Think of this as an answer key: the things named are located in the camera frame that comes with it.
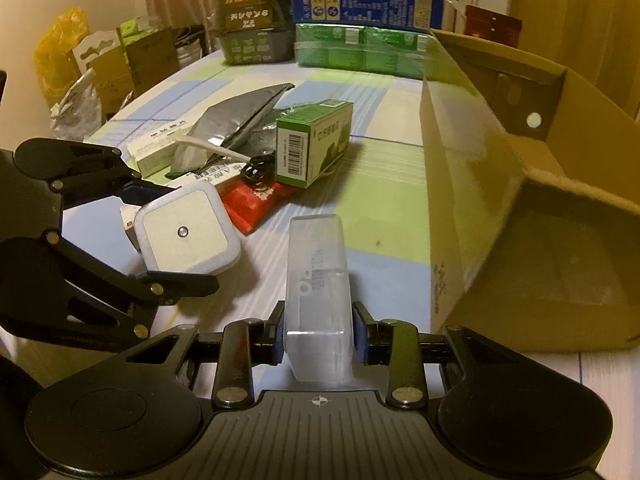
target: tablecloth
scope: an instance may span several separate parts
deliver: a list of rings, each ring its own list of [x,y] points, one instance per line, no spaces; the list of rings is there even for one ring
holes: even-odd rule
[[[89,142],[117,146],[171,124],[187,113],[252,89],[283,82],[296,88],[280,105],[337,98],[354,102],[351,145],[338,170],[297,195],[255,233],[242,240],[242,257],[220,275],[220,290],[203,299],[187,298],[161,307],[152,333],[183,322],[201,331],[219,331],[236,319],[266,318],[286,288],[287,227],[293,216],[335,213],[344,226],[353,300],[374,318],[398,318],[429,331],[430,256],[427,182],[419,105],[422,82],[385,75],[302,68],[295,63],[226,66],[219,53],[181,70],[136,99],[107,122]],[[161,182],[161,176],[154,178]],[[122,230],[119,199],[104,199],[65,213],[63,235],[122,272],[143,268]],[[97,360],[100,352],[14,342],[17,361],[48,384]],[[609,479],[640,478],[640,350],[568,355],[535,355],[539,362],[580,381],[608,403],[614,415],[612,441],[598,471]],[[427,365],[430,395],[442,393],[437,369]],[[214,365],[196,385],[210,394]],[[255,385],[305,388],[286,362],[254,369]],[[384,390],[386,371],[356,370],[351,387]]]

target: clear plastic lid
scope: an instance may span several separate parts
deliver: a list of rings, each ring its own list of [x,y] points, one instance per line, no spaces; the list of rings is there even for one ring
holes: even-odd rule
[[[291,219],[285,350],[296,379],[340,385],[353,377],[353,327],[342,222]]]

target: yellow plastic bag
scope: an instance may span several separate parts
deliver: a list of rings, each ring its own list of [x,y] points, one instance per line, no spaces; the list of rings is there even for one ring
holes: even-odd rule
[[[71,7],[60,14],[40,38],[33,53],[33,62],[40,90],[49,107],[65,96],[80,77],[71,50],[89,34],[84,10]]]

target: red wrapper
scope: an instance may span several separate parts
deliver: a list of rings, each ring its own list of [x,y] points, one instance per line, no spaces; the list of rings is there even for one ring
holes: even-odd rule
[[[249,234],[267,217],[278,203],[299,188],[271,182],[248,186],[244,182],[222,197],[226,212],[242,234]]]

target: ribbed black surface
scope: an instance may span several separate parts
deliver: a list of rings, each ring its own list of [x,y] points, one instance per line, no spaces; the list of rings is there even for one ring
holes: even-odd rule
[[[314,403],[322,397],[321,406]],[[44,480],[65,477],[49,474]],[[421,415],[373,392],[267,392],[217,415],[187,453],[140,480],[488,480],[453,457]],[[575,480],[596,480],[584,473]]]

